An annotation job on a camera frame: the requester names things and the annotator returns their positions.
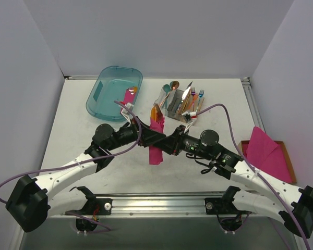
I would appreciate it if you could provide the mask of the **pink paper napkin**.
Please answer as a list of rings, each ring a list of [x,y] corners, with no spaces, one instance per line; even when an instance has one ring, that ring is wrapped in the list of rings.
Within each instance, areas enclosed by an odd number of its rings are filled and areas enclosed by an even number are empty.
[[[164,131],[164,116],[162,116],[161,120],[155,121],[152,118],[150,118],[150,129],[156,132],[163,133]],[[150,165],[159,165],[161,162],[163,162],[163,153],[162,151],[155,147],[155,146],[149,146],[149,164]]]

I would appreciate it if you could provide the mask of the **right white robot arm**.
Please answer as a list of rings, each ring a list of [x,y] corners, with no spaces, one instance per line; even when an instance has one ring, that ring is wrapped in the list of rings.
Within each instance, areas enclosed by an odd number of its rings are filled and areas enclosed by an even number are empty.
[[[280,204],[282,209],[278,214],[289,231],[298,236],[311,237],[313,187],[290,185],[247,164],[243,157],[219,144],[219,135],[213,130],[204,130],[199,138],[195,138],[185,132],[184,126],[179,126],[172,135],[163,135],[154,146],[168,154],[178,155],[180,151],[185,151],[209,161],[209,168],[214,173]]]

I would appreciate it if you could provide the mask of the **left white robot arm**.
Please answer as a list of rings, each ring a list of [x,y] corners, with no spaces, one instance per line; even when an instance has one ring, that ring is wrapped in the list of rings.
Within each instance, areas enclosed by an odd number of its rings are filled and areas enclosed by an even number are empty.
[[[76,193],[69,192],[58,201],[53,198],[76,181],[107,167],[114,159],[111,150],[129,143],[153,146],[165,137],[163,124],[155,122],[146,125],[131,121],[118,131],[106,123],[99,125],[91,145],[73,161],[35,178],[24,174],[17,181],[5,207],[24,232],[37,229],[52,215],[70,210],[90,214],[95,208],[95,201],[85,187],[79,188]]]

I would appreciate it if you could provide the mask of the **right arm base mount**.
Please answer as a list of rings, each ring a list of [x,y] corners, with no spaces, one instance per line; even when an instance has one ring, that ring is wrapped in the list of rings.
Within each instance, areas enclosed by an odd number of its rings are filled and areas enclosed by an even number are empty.
[[[204,207],[207,215],[243,215],[247,210],[239,210],[233,204],[234,198],[206,197]]]

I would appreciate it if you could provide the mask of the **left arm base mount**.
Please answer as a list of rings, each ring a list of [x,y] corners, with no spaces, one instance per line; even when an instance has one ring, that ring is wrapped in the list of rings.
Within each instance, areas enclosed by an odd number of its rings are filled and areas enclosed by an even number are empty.
[[[65,212],[66,215],[69,213],[87,216],[107,216],[112,212],[113,200],[109,197],[97,197],[95,199],[89,199],[81,209],[71,209]]]

